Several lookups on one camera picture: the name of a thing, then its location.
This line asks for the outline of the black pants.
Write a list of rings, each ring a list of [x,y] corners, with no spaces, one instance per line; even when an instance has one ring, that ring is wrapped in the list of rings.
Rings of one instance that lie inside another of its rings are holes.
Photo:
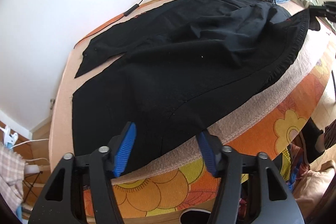
[[[188,141],[276,83],[318,20],[262,0],[175,0],[94,37],[72,97],[77,156],[137,129],[126,172]]]

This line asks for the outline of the checkered cloth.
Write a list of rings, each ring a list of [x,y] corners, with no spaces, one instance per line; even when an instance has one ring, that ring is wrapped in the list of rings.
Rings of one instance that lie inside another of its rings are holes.
[[[0,183],[1,195],[15,213],[23,202],[25,161],[18,153],[1,144]]]

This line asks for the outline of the orange floral bed sheet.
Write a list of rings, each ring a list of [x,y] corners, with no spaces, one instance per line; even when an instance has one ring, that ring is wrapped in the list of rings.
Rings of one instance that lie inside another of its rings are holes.
[[[235,223],[240,178],[252,176],[249,223],[302,223],[295,200],[267,155],[238,153],[209,127],[275,86],[319,18],[335,20],[335,3],[295,14],[263,0],[173,0],[107,27],[94,36],[76,73],[113,59],[72,97],[75,145],[55,174],[64,176],[60,210],[85,223],[88,177],[97,223],[122,223],[111,181],[192,138],[207,170],[220,178],[211,223]]]

